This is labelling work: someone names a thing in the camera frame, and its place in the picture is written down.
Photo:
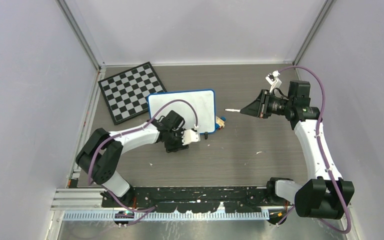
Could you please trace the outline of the blue framed whiteboard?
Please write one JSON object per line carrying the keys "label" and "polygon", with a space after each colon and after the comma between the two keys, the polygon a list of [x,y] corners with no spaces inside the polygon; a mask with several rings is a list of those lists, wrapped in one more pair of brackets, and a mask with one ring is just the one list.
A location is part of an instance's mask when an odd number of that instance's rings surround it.
{"label": "blue framed whiteboard", "polygon": [[216,94],[212,89],[153,93],[147,104],[150,117],[159,119],[175,111],[184,119],[185,129],[197,126],[200,134],[216,131]]}

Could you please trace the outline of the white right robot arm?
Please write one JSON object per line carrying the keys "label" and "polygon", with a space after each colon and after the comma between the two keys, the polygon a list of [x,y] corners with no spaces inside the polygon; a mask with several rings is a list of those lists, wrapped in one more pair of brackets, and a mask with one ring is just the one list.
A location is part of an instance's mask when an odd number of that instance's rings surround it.
{"label": "white right robot arm", "polygon": [[271,205],[286,200],[304,218],[338,220],[349,214],[348,205],[355,193],[354,184],[343,179],[331,155],[319,121],[320,110],[311,106],[311,85],[291,81],[287,96],[276,96],[267,89],[240,113],[260,119],[284,116],[298,138],[304,155],[307,182],[297,184],[290,178],[271,177],[265,198]]}

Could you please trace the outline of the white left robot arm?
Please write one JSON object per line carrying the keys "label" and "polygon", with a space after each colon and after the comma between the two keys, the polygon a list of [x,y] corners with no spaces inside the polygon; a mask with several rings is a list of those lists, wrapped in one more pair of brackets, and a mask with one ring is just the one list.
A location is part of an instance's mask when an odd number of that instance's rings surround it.
{"label": "white left robot arm", "polygon": [[153,119],[150,123],[125,131],[108,132],[98,128],[87,140],[75,158],[76,164],[90,179],[114,194],[121,207],[133,202],[133,193],[128,183],[116,170],[122,154],[141,146],[162,142],[167,153],[188,149],[183,143],[185,120],[175,111]]}

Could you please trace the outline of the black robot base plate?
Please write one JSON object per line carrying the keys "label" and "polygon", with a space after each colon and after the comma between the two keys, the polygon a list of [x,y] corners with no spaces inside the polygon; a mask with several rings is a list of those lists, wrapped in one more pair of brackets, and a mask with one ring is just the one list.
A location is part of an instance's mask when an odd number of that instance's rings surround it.
{"label": "black robot base plate", "polygon": [[152,213],[214,213],[222,207],[227,213],[256,213],[263,207],[286,212],[292,203],[275,197],[265,186],[187,186],[132,187],[119,198],[108,190],[101,193],[102,207],[128,207]]}

